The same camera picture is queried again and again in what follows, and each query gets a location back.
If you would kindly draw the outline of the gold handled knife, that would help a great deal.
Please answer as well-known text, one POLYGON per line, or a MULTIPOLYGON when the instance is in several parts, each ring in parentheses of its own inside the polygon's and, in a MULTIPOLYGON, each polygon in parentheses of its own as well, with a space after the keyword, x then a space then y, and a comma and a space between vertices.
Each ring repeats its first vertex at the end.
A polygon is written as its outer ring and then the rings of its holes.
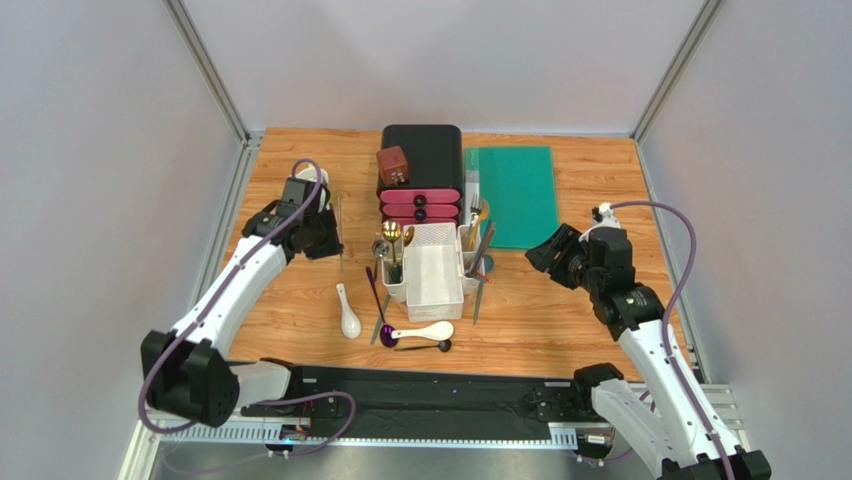
POLYGON ((471 224, 465 243, 465 249, 467 251, 471 251, 474 248, 476 238, 479 235, 480 225, 488 218, 489 213, 490 206, 488 201, 481 195, 477 195, 471 206, 471 224))

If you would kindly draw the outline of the large silver fork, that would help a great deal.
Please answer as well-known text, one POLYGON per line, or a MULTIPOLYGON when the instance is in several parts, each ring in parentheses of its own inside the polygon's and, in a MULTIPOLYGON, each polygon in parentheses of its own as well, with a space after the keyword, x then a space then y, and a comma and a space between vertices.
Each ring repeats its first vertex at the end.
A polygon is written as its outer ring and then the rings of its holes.
POLYGON ((470 225, 467 234, 465 248, 470 251, 474 248, 475 237, 478 231, 479 220, 483 209, 483 199, 479 193, 473 195, 470 208, 470 225))

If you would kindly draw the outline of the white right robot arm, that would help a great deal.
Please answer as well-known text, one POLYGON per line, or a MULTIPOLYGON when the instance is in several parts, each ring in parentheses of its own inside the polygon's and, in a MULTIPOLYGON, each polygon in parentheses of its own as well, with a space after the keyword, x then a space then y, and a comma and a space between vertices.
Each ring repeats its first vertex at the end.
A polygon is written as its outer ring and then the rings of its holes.
POLYGON ((625 230, 596 226, 586 233, 563 224, 525 254, 566 288, 585 290, 595 317, 628 355, 654 405, 647 407, 611 364, 574 373, 591 409, 609 421, 658 479, 768 479, 759 450, 747 450, 698 384, 661 300, 636 279, 625 230))

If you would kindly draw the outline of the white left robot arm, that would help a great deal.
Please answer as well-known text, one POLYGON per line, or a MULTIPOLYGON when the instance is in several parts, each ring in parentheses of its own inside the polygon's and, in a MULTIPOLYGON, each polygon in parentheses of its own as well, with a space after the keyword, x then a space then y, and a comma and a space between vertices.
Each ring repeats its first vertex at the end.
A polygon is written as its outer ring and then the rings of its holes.
POLYGON ((343 251, 326 176, 316 168, 286 179, 282 195, 244 225, 226 266, 198 303, 167 332, 142 341, 139 410, 178 416, 188 425, 223 425, 237 410, 285 397, 292 368, 278 360, 236 362, 236 333, 266 287, 302 254, 343 251))

